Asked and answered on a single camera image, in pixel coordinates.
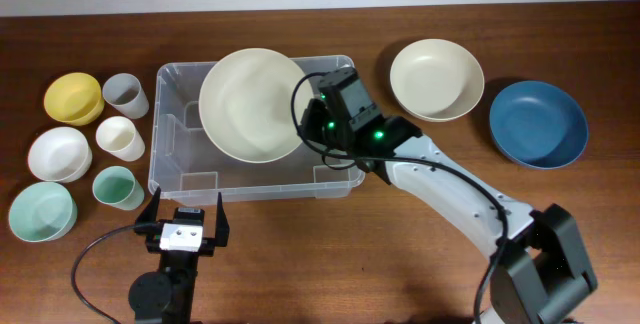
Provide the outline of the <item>mint green bowl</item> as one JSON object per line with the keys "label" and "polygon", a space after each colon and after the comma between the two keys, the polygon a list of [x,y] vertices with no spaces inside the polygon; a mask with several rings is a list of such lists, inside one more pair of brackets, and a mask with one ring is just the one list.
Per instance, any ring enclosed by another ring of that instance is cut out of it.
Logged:
{"label": "mint green bowl", "polygon": [[22,241],[38,243],[65,236],[77,220],[70,192],[55,182],[39,182],[21,191],[9,210],[9,226]]}

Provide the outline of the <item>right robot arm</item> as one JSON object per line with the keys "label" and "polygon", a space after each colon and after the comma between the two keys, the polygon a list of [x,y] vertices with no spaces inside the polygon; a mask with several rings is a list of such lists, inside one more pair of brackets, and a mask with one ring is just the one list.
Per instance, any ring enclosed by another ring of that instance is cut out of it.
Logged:
{"label": "right robot arm", "polygon": [[290,108],[297,135],[322,157],[350,160],[420,199],[465,235],[488,267],[476,323],[561,323],[598,288],[573,216],[487,185],[402,116],[384,116],[352,67],[318,73],[318,96]]}

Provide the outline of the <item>blue plate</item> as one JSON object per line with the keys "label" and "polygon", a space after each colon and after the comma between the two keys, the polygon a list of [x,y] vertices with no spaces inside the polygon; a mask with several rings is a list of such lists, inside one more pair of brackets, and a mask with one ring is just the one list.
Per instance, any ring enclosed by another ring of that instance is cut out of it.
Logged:
{"label": "blue plate", "polygon": [[541,170],[572,164],[589,141],[588,121],[578,102],[542,81],[520,81],[502,89],[490,106],[489,127],[507,158]]}

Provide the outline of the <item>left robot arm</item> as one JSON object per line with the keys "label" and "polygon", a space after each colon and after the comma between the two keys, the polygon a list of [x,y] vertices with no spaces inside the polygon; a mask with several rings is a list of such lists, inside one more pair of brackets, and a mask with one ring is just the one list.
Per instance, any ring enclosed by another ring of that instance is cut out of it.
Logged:
{"label": "left robot arm", "polygon": [[135,221],[134,232],[145,238],[149,253],[160,256],[158,268],[139,276],[131,285],[128,301],[134,321],[145,324],[191,322],[191,310],[198,275],[198,260],[211,257],[225,247],[230,226],[221,198],[217,199],[215,235],[204,235],[205,211],[181,207],[170,220],[157,218],[161,190]]}

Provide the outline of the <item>yellow bowl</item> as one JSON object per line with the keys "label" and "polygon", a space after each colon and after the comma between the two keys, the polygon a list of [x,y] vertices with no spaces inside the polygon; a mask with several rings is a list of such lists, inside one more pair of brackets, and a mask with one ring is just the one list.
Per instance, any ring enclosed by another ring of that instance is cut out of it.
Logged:
{"label": "yellow bowl", "polygon": [[96,78],[82,73],[65,74],[51,83],[44,99],[49,117],[72,126],[84,126],[102,113],[105,101]]}

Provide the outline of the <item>cream plate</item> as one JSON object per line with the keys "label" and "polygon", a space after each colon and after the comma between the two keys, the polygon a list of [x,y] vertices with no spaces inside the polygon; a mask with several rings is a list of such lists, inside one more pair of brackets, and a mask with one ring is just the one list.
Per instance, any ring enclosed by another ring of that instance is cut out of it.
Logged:
{"label": "cream plate", "polygon": [[293,116],[314,97],[305,73],[270,49],[235,51],[217,62],[199,93],[199,116],[212,143],[248,163],[268,163],[295,151],[302,141]]}
{"label": "cream plate", "polygon": [[468,114],[485,89],[483,70],[473,54],[443,39],[419,40],[403,48],[391,64],[389,79],[401,107],[430,122]]}

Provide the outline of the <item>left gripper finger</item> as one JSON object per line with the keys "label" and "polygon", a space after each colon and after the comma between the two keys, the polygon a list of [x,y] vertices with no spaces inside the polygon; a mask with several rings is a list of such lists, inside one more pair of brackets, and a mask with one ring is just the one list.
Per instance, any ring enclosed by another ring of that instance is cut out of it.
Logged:
{"label": "left gripper finger", "polygon": [[161,188],[157,187],[153,197],[134,222],[136,235],[153,235],[156,233],[159,222],[156,220],[160,203]]}
{"label": "left gripper finger", "polygon": [[230,226],[223,206],[222,194],[219,193],[216,205],[215,246],[226,247],[230,235]]}

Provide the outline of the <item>white bowl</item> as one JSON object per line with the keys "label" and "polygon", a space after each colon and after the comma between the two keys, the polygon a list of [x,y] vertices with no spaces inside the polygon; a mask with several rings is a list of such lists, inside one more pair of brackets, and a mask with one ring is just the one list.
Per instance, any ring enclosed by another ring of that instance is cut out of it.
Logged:
{"label": "white bowl", "polygon": [[31,173],[42,181],[70,183],[88,171],[92,159],[93,153],[83,133],[71,127],[56,127],[33,142],[27,164]]}

